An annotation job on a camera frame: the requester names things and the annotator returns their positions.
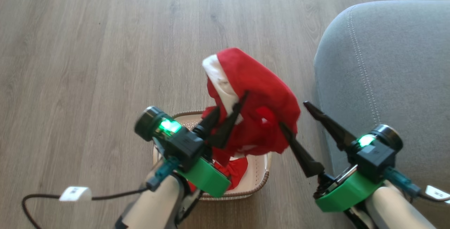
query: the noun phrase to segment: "green led light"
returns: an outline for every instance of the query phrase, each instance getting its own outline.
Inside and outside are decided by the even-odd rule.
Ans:
[[[159,124],[159,128],[163,130],[167,134],[176,133],[179,129],[181,129],[181,125],[177,121],[170,121],[169,119],[165,119]]]
[[[365,147],[367,145],[370,145],[370,143],[374,140],[375,138],[372,135],[364,135],[360,138],[358,143],[360,144],[361,147]]]

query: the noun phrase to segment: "white fur trim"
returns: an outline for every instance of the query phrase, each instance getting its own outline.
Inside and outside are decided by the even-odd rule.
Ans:
[[[220,100],[229,116],[233,112],[233,105],[239,102],[239,97],[231,87],[230,82],[228,82],[228,78],[220,65],[219,58],[217,58],[216,54],[211,55],[204,59],[201,65],[219,94]]]

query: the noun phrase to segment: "sofa stitching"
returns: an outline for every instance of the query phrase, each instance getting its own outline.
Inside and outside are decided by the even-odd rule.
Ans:
[[[351,7],[350,11],[347,12],[347,27],[348,27],[348,30],[350,33],[350,39],[352,41],[353,50],[355,51],[356,60],[358,61],[358,67],[360,68],[361,78],[363,79],[363,84],[364,84],[364,88],[366,90],[366,95],[367,95],[367,99],[368,99],[368,102],[370,105],[370,110],[372,111],[372,117],[373,117],[373,120],[375,121],[375,124],[377,124],[377,122],[380,122],[379,114],[378,114],[378,110],[375,105],[375,99],[374,99],[374,96],[372,93],[370,82],[368,80],[368,75],[367,75],[367,71],[365,68],[365,64],[362,59],[362,53],[361,53],[361,50],[360,50],[360,47],[358,44],[358,40],[357,40],[356,34],[355,34],[355,27],[353,25],[353,8],[355,8],[355,6]]]
[[[375,123],[379,124],[379,123],[381,123],[381,121],[380,121],[380,114],[379,114],[378,109],[377,109],[377,104],[375,102],[375,96],[373,95],[373,90],[372,90],[372,86],[370,85],[370,80],[368,78],[367,70],[366,70],[366,67],[365,67],[365,64],[364,64],[363,55],[361,53],[360,45],[358,44],[358,39],[356,38],[355,29],[353,27],[353,8],[351,10],[350,19],[352,21],[353,36],[355,37],[356,46],[357,46],[359,54],[360,54],[360,60],[361,60],[361,63],[362,63],[363,69],[364,69],[365,78],[366,78],[366,81],[367,81],[368,91],[370,92],[370,97],[372,98],[372,102],[373,102],[373,108],[374,108],[375,114],[377,116],[377,120],[375,121]]]

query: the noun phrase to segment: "gray sofa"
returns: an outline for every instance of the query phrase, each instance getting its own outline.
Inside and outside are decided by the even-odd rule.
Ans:
[[[404,147],[397,167],[450,192],[450,0],[380,1],[339,14],[315,56],[321,109],[355,136],[384,123]],[[348,165],[327,136],[334,173]],[[413,204],[437,228],[450,205]]]

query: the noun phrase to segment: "white cable label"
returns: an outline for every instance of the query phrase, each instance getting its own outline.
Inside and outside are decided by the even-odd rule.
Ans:
[[[90,201],[91,199],[92,192],[88,187],[77,186],[70,186],[59,198],[61,202]]]
[[[450,197],[450,194],[445,193],[442,190],[436,189],[435,187],[429,185],[426,187],[425,193],[436,199],[444,199]]]

